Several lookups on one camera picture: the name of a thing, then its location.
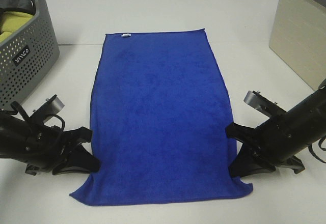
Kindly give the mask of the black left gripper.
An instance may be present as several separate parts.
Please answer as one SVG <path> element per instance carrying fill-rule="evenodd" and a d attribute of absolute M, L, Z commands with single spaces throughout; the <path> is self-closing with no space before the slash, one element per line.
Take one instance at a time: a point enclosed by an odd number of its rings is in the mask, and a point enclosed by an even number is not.
<path fill-rule="evenodd" d="M 62 122 L 61 128 L 39 124 L 33 128 L 26 121 L 2 111 L 1 159 L 27 164 L 25 173 L 30 175 L 98 172 L 100 161 L 80 145 L 91 142 L 92 130 L 80 127 L 64 131 L 63 119 L 56 117 Z"/>

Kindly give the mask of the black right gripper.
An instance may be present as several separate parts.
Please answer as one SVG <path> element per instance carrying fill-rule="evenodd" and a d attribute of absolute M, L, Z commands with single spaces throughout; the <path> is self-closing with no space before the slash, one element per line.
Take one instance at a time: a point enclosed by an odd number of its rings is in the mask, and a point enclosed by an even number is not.
<path fill-rule="evenodd" d="M 228 167 L 232 178 L 273 173 L 275 166 L 298 174 L 305 168 L 295 154 L 325 136 L 325 91 L 314 92 L 285 114 L 269 118 L 255 129 L 231 123 L 225 132 L 227 138 L 243 143 Z M 260 152 L 246 145 L 257 142 Z"/>

